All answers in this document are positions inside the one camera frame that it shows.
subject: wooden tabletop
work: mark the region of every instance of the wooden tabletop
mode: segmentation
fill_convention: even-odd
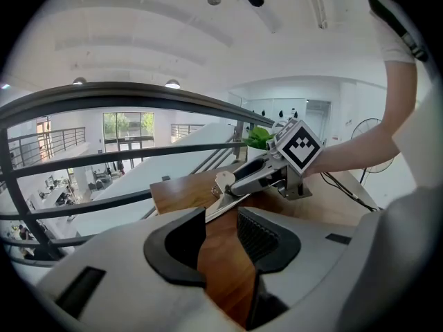
[[[233,171],[239,164],[151,185],[159,214],[175,210],[209,207],[217,198],[210,189],[220,171]],[[376,207],[368,193],[349,172],[334,173],[350,191],[366,204]],[[367,209],[351,201],[316,174],[305,179],[313,196],[297,201],[282,198],[276,188],[255,193],[240,203],[301,219],[357,225]],[[206,240],[200,252],[197,270],[206,276],[206,293],[221,310],[240,326],[246,326],[251,307],[255,271],[237,238],[237,208],[206,224]]]

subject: human arm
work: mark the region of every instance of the human arm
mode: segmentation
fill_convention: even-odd
[[[307,175],[363,169],[384,163],[399,153],[392,135],[413,112],[417,93],[417,68],[409,62],[385,62],[388,88],[380,124],[360,136],[327,147],[307,170]]]

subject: white ceiling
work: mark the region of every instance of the white ceiling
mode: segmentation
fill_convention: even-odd
[[[4,81],[29,91],[88,81],[165,84],[208,93],[297,75],[383,84],[365,0],[51,0],[12,54]]]

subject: white plant pot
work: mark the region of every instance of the white plant pot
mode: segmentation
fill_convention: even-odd
[[[266,150],[256,149],[254,147],[248,147],[248,161],[251,161],[253,158],[257,156],[263,155],[266,153]]]

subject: white sleeve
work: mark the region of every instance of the white sleeve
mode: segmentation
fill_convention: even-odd
[[[377,32],[381,54],[385,62],[415,63],[409,47],[400,36],[382,19],[371,12],[372,22]]]

